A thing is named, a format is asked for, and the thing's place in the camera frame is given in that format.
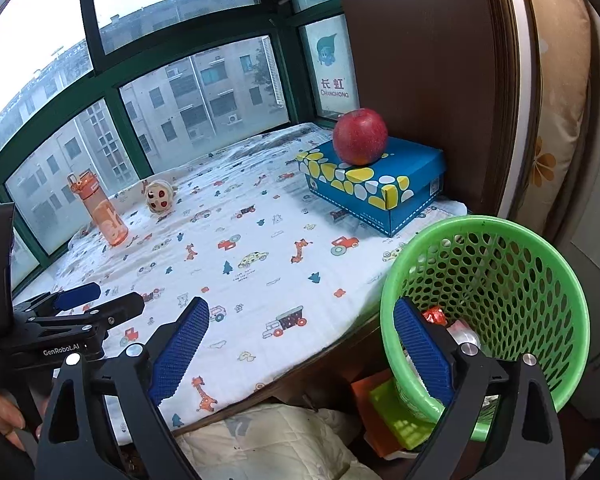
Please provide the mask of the person's left hand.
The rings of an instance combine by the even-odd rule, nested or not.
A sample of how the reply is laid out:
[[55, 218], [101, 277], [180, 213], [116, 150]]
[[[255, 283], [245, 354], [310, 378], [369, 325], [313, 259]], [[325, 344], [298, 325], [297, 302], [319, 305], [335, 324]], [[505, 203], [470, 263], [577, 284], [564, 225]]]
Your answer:
[[26, 422], [20, 409], [0, 393], [0, 434], [20, 451], [24, 451], [26, 447], [23, 445], [18, 431], [23, 430], [25, 426]]

